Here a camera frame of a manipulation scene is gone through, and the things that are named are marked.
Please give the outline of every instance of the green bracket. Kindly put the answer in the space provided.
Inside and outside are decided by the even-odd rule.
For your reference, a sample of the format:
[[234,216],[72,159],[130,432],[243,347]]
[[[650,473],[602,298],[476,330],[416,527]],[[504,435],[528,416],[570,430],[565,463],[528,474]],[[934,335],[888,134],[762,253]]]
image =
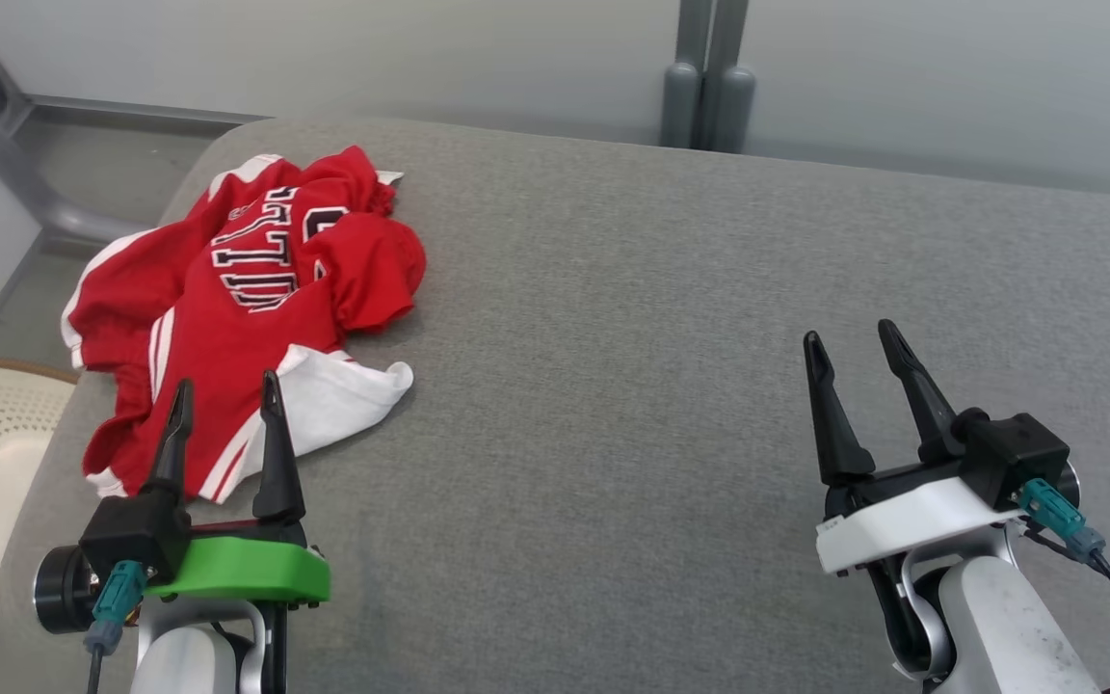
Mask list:
[[331,592],[327,562],[296,544],[200,537],[191,541],[172,583],[150,585],[144,595],[324,603]]

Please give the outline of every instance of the red and white clothing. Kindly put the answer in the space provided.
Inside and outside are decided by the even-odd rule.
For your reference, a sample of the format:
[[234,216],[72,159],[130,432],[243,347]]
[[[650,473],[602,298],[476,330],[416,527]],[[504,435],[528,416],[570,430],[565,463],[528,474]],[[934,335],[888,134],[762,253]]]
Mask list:
[[264,154],[212,180],[186,219],[120,238],[62,313],[77,369],[111,372],[118,403],[84,452],[102,496],[140,491],[181,379],[194,383],[186,493],[228,500],[263,463],[260,383],[276,369],[295,453],[383,420],[413,383],[342,351],[413,308],[426,255],[389,219],[395,192],[351,147],[300,170]]

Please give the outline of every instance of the cable connector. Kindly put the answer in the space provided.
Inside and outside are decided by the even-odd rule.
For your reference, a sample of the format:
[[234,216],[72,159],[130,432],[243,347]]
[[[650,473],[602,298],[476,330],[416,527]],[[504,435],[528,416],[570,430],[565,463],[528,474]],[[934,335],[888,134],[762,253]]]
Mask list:
[[98,646],[104,655],[112,655],[122,641],[122,626],[132,610],[144,596],[144,585],[149,575],[140,562],[114,564],[110,580],[101,589],[95,605],[92,606],[92,626],[84,633],[84,648],[93,654]]
[[1091,563],[1091,553],[1104,549],[1107,541],[1098,531],[1088,526],[1087,517],[1070,504],[1060,492],[1042,479],[1031,479],[1022,484],[1020,496],[1015,500],[1032,522],[1042,524],[1064,541],[1064,547],[1084,564]]

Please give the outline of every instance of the gray table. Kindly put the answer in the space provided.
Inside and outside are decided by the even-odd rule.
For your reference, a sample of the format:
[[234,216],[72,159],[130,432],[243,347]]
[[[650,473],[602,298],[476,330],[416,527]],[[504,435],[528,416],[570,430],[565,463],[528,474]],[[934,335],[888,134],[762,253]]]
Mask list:
[[[867,579],[820,573],[823,489],[799,340],[816,329],[862,443],[912,461],[876,321],[953,404],[1035,413],[1073,445],[1110,540],[1110,197],[687,150],[335,120],[221,138],[165,219],[252,154],[359,143],[405,171],[417,310],[349,350],[417,383],[301,461],[333,602],[292,618],[291,690],[912,691]],[[33,571],[97,504],[79,461],[113,383],[84,375],[0,574],[27,691],[80,691]],[[254,484],[198,520],[246,517]],[[1100,684],[1110,587],[1023,545]],[[125,691],[135,643],[107,661]]]

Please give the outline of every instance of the camera lens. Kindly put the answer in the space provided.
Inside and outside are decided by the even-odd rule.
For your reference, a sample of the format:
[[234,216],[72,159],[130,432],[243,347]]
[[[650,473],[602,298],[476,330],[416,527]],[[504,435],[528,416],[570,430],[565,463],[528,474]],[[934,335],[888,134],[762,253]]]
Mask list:
[[50,550],[32,584],[40,626],[50,633],[87,632],[95,602],[92,570],[78,545]]

